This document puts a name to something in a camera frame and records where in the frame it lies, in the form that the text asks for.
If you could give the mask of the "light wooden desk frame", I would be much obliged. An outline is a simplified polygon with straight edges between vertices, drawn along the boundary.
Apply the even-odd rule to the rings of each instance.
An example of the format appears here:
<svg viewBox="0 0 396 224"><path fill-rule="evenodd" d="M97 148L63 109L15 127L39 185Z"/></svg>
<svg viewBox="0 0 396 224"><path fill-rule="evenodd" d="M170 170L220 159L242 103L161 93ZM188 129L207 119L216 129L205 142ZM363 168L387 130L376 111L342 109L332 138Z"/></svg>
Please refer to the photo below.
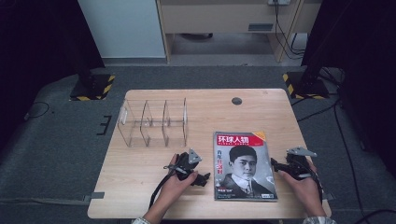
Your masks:
<svg viewBox="0 0 396 224"><path fill-rule="evenodd" d="M311 32L323 0L291 0L288 6L269 6L267 1L156 0L166 58L171 58L175 35L262 33L282 61L291 37Z"/></svg>

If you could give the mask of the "black tape floor mark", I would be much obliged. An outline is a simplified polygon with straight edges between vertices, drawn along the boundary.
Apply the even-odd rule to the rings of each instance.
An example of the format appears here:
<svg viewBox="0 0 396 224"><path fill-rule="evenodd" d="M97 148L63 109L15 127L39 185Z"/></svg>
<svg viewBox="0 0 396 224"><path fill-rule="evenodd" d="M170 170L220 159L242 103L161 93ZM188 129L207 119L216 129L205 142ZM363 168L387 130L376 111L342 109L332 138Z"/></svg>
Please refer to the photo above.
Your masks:
<svg viewBox="0 0 396 224"><path fill-rule="evenodd" d="M110 124L110 122L112 120L112 116L111 115L104 115L104 119L106 119L106 121L99 124L99 126L102 127L103 130L101 132L97 133L96 135L106 135L108 127L109 127L109 124Z"/></svg>

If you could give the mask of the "black stand base striped edge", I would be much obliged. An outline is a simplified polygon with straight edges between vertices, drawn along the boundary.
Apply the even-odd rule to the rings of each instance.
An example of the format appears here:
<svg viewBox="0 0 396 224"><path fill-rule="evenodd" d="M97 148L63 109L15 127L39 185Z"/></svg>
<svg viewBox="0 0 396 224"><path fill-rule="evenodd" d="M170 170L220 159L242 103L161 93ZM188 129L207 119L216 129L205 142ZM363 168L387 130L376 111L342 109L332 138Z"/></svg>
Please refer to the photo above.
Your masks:
<svg viewBox="0 0 396 224"><path fill-rule="evenodd" d="M330 94L321 79L304 72L287 72L282 75L292 99L326 99Z"/></svg>
<svg viewBox="0 0 396 224"><path fill-rule="evenodd" d="M109 74L92 75L88 83L78 80L70 93L71 101L104 100L114 82L115 76Z"/></svg>

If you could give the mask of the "magazine with portrait cover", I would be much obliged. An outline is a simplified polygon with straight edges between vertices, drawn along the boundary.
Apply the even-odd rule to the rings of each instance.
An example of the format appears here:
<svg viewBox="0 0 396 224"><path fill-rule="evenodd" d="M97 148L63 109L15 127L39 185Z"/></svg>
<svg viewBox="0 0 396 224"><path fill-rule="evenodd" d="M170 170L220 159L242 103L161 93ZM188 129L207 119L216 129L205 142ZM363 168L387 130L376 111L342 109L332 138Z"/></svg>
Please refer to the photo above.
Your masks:
<svg viewBox="0 0 396 224"><path fill-rule="evenodd" d="M276 185L264 132L215 132L216 201L276 202Z"/></svg>

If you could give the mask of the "white cabinet panel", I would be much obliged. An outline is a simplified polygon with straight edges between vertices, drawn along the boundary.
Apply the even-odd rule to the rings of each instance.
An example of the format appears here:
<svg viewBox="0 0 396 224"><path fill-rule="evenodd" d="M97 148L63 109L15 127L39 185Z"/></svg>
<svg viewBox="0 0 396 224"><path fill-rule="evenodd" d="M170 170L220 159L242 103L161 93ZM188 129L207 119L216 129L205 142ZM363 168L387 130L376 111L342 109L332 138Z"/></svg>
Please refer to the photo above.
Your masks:
<svg viewBox="0 0 396 224"><path fill-rule="evenodd" d="M156 0L78 0L103 58L164 58Z"/></svg>

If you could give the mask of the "clear acrylic divider rack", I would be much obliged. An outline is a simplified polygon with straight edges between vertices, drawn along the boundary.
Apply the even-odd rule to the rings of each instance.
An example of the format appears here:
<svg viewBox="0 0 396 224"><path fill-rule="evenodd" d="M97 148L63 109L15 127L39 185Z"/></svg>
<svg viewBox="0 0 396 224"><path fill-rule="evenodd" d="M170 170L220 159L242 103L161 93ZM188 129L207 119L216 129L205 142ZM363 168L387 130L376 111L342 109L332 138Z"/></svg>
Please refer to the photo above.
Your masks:
<svg viewBox="0 0 396 224"><path fill-rule="evenodd" d="M127 147L184 147L187 100L124 100L117 126Z"/></svg>

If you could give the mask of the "black curtain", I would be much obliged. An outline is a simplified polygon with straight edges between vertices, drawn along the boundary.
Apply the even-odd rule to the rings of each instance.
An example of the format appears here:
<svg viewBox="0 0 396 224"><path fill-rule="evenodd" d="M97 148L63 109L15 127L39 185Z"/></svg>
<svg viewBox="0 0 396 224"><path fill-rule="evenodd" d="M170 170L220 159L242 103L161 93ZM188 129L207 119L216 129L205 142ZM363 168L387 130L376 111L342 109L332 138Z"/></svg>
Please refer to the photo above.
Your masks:
<svg viewBox="0 0 396 224"><path fill-rule="evenodd" d="M73 61L104 65L78 0L0 0L0 151L38 91L77 72Z"/></svg>
<svg viewBox="0 0 396 224"><path fill-rule="evenodd" d="M322 0L303 64L344 70L346 111L396 178L396 0Z"/></svg>

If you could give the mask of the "person's right hand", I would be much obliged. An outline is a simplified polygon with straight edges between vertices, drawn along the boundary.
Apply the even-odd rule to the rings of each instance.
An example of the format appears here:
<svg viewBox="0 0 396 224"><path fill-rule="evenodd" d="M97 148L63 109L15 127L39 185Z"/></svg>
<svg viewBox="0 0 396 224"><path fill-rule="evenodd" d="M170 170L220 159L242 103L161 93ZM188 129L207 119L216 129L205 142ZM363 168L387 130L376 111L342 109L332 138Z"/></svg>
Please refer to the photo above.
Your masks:
<svg viewBox="0 0 396 224"><path fill-rule="evenodd" d="M318 193L318 184L312 177L308 177L303 180L296 180L286 172L278 171L277 173L289 184L293 193L303 205L303 208L309 204L322 205Z"/></svg>

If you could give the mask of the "person's left hand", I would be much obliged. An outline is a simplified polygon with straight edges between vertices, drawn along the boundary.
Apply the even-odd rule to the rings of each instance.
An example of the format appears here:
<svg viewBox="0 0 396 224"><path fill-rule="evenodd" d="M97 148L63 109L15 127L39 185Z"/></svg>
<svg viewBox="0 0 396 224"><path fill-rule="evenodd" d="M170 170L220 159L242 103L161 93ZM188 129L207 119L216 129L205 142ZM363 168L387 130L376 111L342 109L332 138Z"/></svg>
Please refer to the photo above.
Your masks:
<svg viewBox="0 0 396 224"><path fill-rule="evenodd" d="M165 213L171 207L171 205L178 200L183 192L195 181L197 176L198 173L193 172L189 174L186 179L180 180L177 175L171 174L163 184L160 195L152 207Z"/></svg>

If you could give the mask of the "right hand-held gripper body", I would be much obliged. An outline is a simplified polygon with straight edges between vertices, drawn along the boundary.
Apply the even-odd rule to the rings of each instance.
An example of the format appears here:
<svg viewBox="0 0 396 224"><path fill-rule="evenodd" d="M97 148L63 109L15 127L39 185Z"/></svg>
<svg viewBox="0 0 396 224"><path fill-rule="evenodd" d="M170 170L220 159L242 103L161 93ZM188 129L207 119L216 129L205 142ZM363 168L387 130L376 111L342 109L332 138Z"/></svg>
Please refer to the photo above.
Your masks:
<svg viewBox="0 0 396 224"><path fill-rule="evenodd" d="M307 156L316 157L317 154L304 147L295 147L287 150L286 161L289 169L286 173L296 180L302 180L313 175L313 171L307 161Z"/></svg>

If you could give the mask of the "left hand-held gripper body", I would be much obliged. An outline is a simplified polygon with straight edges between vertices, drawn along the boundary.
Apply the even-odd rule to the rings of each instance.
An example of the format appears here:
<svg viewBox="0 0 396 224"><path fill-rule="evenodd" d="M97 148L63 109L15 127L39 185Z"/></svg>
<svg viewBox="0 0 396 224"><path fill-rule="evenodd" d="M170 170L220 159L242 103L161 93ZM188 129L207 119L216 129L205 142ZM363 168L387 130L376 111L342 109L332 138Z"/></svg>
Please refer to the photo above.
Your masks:
<svg viewBox="0 0 396 224"><path fill-rule="evenodd" d="M201 160L202 158L190 148L188 152L183 152L179 155L176 163L170 165L169 168L176 172L179 180L184 180L193 172L193 169Z"/></svg>

